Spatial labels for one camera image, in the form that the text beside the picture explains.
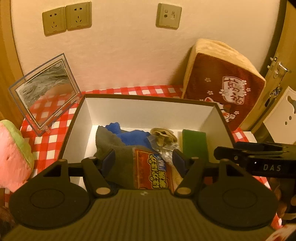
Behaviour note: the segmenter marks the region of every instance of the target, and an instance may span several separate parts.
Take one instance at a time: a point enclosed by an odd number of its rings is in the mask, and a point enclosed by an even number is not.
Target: beige wall
[[[73,0],[12,0],[12,24],[24,73],[64,52],[81,90],[181,84],[198,38],[223,41],[260,70],[279,0],[170,0],[180,27],[155,27],[159,0],[93,0],[91,28],[45,37],[42,12]]]

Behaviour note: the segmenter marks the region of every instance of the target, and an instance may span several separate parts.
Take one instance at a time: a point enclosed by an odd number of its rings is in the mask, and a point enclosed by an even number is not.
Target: open cardboard box
[[[232,148],[234,144],[216,103],[151,96],[86,94],[74,114],[58,158],[76,163],[93,156],[98,126],[111,122],[118,122],[127,131],[167,128],[178,137],[181,147],[183,129],[205,132],[210,162],[218,162],[213,154],[217,146]],[[82,179],[80,183],[75,177],[71,181],[81,185]]]

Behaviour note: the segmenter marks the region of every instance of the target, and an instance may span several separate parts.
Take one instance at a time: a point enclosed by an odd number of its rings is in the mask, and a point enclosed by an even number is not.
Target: round pad
[[[53,229],[84,215],[89,197],[83,188],[50,177],[33,180],[11,196],[9,207],[17,222],[34,229]]]
[[[228,177],[207,186],[197,204],[211,221],[230,229],[249,230],[269,225],[277,209],[274,194],[250,178]]]

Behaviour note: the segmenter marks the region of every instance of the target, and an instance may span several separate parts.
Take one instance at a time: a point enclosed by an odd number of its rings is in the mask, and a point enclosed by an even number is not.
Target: green sponge
[[[183,130],[183,154],[192,158],[194,156],[209,161],[207,151],[207,137],[205,132]]]

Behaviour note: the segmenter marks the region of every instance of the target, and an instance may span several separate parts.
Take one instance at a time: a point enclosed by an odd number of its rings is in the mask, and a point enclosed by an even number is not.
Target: electrical outlet
[[[159,28],[178,29],[182,7],[159,3],[157,8],[156,26]]]
[[[89,28],[91,26],[91,2],[66,6],[66,23],[68,30]]]
[[[44,34],[46,36],[66,31],[65,7],[59,7],[43,12],[42,21]]]

